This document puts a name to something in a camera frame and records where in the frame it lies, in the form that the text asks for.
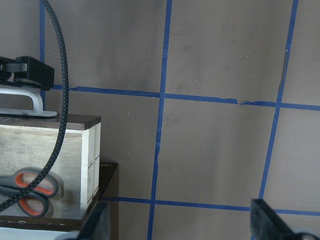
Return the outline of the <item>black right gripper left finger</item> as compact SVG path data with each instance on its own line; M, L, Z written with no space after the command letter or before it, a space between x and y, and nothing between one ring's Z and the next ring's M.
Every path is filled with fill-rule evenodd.
M107 201L95 204L79 231L58 236L59 240L109 240L111 237L110 205Z

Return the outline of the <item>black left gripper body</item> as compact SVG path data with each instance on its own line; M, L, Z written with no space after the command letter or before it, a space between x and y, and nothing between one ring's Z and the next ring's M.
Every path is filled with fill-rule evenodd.
M54 76L54 68L31 56L0 58L1 85L48 91L54 86Z

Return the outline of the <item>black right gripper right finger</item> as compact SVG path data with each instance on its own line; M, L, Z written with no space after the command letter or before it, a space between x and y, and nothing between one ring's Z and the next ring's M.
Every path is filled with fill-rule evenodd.
M256 240L318 240L320 237L305 231L293 231L263 200L250 202L250 230Z

